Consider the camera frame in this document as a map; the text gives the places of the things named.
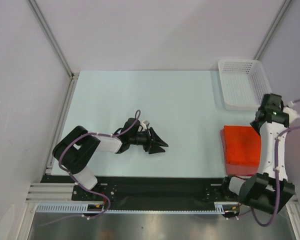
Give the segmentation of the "orange t shirt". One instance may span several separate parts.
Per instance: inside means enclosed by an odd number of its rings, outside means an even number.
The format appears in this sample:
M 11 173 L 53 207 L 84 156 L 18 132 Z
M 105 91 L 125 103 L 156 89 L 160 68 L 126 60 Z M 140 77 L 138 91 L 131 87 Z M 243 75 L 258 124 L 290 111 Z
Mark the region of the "orange t shirt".
M 252 126 L 225 125 L 225 160 L 227 164 L 258 167 L 261 137 Z

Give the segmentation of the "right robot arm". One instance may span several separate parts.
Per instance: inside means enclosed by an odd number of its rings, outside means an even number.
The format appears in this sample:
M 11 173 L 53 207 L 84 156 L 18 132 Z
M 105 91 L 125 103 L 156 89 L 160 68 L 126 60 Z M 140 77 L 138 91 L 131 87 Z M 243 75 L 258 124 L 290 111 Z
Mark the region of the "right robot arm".
M 248 179 L 234 175 L 224 178 L 221 196 L 267 214 L 276 215 L 295 194 L 285 170 L 285 141 L 292 122 L 300 115 L 289 106 L 259 107 L 251 127 L 261 141 L 260 161 L 256 174 Z

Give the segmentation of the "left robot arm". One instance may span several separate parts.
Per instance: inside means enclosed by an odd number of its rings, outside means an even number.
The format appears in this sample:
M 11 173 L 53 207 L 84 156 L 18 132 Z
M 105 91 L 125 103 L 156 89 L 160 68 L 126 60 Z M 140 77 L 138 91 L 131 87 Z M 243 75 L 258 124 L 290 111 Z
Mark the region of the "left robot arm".
M 98 180 L 88 168 L 88 162 L 95 152 L 121 154 L 131 145 L 142 146 L 148 154 L 164 153 L 169 145 L 163 141 L 152 127 L 141 123 L 125 125 L 114 135 L 88 132 L 83 126 L 76 126 L 52 150 L 59 167 L 82 185 L 83 194 L 90 200 L 100 196 Z

